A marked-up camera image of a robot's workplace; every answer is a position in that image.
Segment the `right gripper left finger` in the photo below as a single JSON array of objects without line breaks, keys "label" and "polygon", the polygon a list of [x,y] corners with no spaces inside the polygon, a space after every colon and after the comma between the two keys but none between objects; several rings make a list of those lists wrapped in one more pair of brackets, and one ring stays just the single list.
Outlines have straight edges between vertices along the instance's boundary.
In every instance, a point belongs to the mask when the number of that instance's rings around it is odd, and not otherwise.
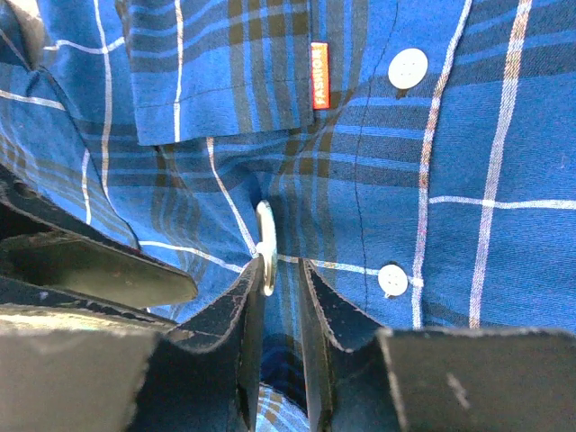
[{"label": "right gripper left finger", "polygon": [[251,431],[264,263],[182,324],[76,292],[1,281],[4,431]]}]

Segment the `light blue round brooch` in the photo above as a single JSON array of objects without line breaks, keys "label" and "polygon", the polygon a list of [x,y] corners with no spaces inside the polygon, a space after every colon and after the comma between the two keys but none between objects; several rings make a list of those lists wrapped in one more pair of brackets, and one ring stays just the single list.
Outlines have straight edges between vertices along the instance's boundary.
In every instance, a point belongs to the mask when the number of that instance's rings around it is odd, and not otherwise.
[{"label": "light blue round brooch", "polygon": [[256,219],[260,241],[256,244],[256,252],[264,260],[264,295],[270,297],[275,290],[277,272],[277,238],[275,217],[270,203],[262,200],[256,207]]}]

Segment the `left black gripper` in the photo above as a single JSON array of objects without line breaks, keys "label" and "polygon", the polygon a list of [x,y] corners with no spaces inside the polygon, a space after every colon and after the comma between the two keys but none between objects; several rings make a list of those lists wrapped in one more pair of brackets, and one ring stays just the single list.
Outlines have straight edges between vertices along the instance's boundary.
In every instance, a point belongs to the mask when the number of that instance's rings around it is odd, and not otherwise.
[{"label": "left black gripper", "polygon": [[128,322],[188,302],[193,279],[140,258],[1,169],[1,305],[94,313]]}]

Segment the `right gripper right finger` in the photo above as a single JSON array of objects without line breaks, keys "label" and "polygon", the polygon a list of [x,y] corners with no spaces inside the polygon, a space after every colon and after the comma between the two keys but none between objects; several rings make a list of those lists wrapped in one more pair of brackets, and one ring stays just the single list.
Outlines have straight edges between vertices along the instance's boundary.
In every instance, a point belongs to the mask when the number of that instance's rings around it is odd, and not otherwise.
[{"label": "right gripper right finger", "polygon": [[544,328],[398,330],[300,270],[313,431],[572,431],[575,337]]}]

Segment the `blue plaid shirt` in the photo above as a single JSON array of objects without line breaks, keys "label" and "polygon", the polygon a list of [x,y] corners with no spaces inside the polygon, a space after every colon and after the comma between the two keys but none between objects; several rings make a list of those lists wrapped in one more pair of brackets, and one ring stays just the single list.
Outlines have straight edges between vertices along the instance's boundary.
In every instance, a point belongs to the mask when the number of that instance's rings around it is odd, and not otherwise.
[{"label": "blue plaid shirt", "polygon": [[395,329],[575,329],[572,1],[4,1],[1,162],[219,297],[274,213],[256,427],[303,431],[299,258]]}]

